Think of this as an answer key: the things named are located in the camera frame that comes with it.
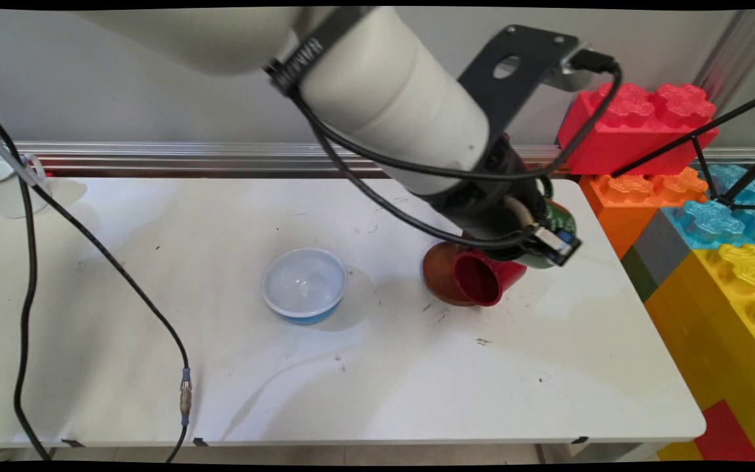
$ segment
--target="green lego brick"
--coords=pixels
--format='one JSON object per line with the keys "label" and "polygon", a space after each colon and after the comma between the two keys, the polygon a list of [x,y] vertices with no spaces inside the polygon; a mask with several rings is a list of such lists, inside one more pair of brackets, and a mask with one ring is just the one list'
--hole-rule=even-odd
{"label": "green lego brick", "polygon": [[632,246],[625,253],[623,256],[623,268],[627,275],[629,275],[634,289],[637,290],[640,301],[645,302],[654,293],[654,290],[657,290],[657,282],[648,273],[648,268],[642,262],[637,248]]}

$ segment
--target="white wall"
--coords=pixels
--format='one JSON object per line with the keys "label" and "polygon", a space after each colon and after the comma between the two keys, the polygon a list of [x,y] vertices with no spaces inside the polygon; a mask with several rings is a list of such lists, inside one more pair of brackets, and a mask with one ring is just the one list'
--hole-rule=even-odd
{"label": "white wall", "polygon": [[[615,56],[626,81],[689,83],[734,11],[399,7],[458,77],[507,24],[560,31]],[[553,144],[573,95],[540,87],[507,129]],[[0,10],[0,120],[16,140],[313,142],[257,72],[207,77],[68,12]]]}

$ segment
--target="floor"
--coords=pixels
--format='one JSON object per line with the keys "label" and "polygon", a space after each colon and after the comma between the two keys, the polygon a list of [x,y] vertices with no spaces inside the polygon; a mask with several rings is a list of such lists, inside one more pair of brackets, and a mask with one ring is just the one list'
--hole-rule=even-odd
{"label": "floor", "polygon": [[[58,448],[54,460],[164,462],[171,448]],[[38,460],[31,449],[8,449],[0,460]],[[659,460],[653,455],[647,460]],[[269,446],[181,448],[177,463],[260,465],[492,465],[539,463],[533,444],[462,446]]]}

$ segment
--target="bowl rim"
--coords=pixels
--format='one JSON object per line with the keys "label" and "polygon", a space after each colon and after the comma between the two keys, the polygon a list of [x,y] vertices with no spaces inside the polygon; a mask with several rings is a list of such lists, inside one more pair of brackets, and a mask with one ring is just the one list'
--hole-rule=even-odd
{"label": "bowl rim", "polygon": [[[342,274],[342,287],[339,288],[339,293],[337,293],[334,296],[333,301],[330,302],[328,305],[325,305],[322,308],[318,308],[317,310],[304,311],[303,313],[294,313],[294,311],[288,311],[282,307],[279,307],[278,305],[273,303],[273,301],[270,300],[269,296],[267,295],[267,276],[269,275],[270,271],[272,271],[273,267],[275,267],[277,263],[281,262],[282,259],[284,259],[288,255],[291,255],[297,252],[323,253],[327,257],[330,257],[330,259],[335,261],[336,265],[338,265],[339,271]],[[295,250],[290,250],[284,254],[279,255],[279,257],[276,257],[275,260],[273,260],[273,262],[271,262],[267,266],[266,271],[264,271],[263,278],[261,279],[261,297],[264,299],[264,302],[266,302],[270,308],[273,308],[273,310],[275,310],[277,313],[281,315],[284,315],[285,317],[291,317],[292,319],[306,319],[307,317],[314,317],[314,316],[317,316],[318,314],[324,313],[325,311],[332,309],[334,305],[338,304],[339,301],[342,300],[342,296],[345,293],[345,286],[347,286],[347,284],[348,284],[348,272],[345,271],[345,265],[332,252],[330,252],[329,250],[323,250],[323,248],[296,248]]]}

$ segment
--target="white table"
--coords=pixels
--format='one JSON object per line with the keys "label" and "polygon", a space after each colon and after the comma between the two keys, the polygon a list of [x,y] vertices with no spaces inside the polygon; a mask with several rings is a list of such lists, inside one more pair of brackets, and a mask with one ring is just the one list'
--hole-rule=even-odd
{"label": "white table", "polygon": [[[455,230],[393,180],[368,183],[405,211]],[[435,299],[421,261],[436,239],[345,180],[53,179],[52,188],[185,342],[194,380],[186,440],[699,436],[700,410],[578,185],[554,184],[584,245],[564,268],[530,269],[492,308]],[[23,405],[40,440],[173,445],[176,344],[53,209],[37,215],[36,228],[39,289]],[[285,322],[260,296],[267,264],[301,246],[327,248],[351,274],[336,313],[314,326]],[[28,444],[12,411],[26,248],[24,221],[0,217],[0,447]]]}

